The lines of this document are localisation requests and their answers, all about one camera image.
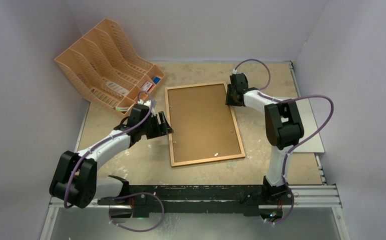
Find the red white small box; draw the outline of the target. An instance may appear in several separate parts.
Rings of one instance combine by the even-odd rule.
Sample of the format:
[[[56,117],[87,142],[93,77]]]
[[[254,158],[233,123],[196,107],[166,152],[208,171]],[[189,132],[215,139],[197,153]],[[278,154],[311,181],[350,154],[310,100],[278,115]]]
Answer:
[[[155,87],[155,84],[153,82],[146,81],[141,86],[141,90],[150,93],[153,90],[154,87]]]

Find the blue small box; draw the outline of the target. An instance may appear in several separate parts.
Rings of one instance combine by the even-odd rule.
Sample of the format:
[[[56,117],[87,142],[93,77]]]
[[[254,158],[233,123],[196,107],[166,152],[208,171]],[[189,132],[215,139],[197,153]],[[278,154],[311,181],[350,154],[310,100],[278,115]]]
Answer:
[[[158,84],[158,82],[159,82],[160,80],[161,80],[161,78],[158,77],[158,76],[156,76],[156,77],[154,77],[154,78],[152,79],[152,81],[153,81],[154,84]]]

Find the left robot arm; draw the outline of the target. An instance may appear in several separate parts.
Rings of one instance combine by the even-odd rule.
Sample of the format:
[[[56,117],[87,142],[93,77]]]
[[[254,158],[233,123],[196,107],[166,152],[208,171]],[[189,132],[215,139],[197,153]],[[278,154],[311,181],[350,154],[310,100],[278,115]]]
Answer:
[[[78,152],[62,153],[49,187],[50,195],[62,200],[65,208],[85,208],[92,200],[103,198],[125,204],[131,196],[129,182],[116,175],[98,178],[98,170],[142,137],[150,140],[173,132],[164,112],[155,112],[150,103],[135,104],[131,113],[99,142]]]

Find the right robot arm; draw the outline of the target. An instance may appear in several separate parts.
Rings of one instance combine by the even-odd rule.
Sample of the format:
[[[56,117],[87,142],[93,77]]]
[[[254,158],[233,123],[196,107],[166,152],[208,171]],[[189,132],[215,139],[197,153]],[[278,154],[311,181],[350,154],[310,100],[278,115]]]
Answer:
[[[287,192],[287,172],[291,161],[291,149],[304,136],[304,127],[295,102],[286,103],[249,87],[244,73],[233,72],[230,76],[226,105],[248,107],[264,114],[265,133],[271,144],[268,171],[263,179],[263,200],[269,204]]]

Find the orange plastic file organizer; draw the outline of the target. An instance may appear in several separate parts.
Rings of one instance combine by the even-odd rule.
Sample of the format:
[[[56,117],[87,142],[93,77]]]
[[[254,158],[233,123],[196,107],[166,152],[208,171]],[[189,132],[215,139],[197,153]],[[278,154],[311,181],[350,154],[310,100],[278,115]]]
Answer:
[[[166,80],[155,63],[136,53],[121,25],[109,18],[101,20],[54,61],[84,99],[120,119],[138,100],[148,100],[141,90],[146,81],[161,78],[149,93],[153,95]],[[117,112],[115,107],[129,109]]]

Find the green white small item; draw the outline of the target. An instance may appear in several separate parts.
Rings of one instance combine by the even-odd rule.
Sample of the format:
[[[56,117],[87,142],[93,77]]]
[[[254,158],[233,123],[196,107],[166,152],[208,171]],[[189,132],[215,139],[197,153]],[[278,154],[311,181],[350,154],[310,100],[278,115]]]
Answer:
[[[129,107],[115,107],[115,110],[117,111],[117,112],[119,112],[119,113],[125,113],[125,112],[127,112],[128,111],[128,109],[129,109]]]

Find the white panel sheet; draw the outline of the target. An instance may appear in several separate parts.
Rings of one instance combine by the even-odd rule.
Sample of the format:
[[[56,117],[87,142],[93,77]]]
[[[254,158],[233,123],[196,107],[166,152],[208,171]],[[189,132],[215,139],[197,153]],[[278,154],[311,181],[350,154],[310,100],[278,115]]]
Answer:
[[[264,107],[264,114],[272,154],[281,155],[293,147],[299,153],[323,152],[309,100],[274,102]]]

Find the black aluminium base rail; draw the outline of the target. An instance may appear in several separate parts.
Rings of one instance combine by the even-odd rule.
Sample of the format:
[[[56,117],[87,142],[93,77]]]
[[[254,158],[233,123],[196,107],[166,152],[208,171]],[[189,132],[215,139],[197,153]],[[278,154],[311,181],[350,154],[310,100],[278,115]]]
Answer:
[[[242,214],[278,219],[294,208],[333,208],[341,201],[333,185],[292,185],[292,192],[264,197],[261,185],[129,185],[128,199],[94,199],[85,208],[132,210],[133,217],[150,213]]]

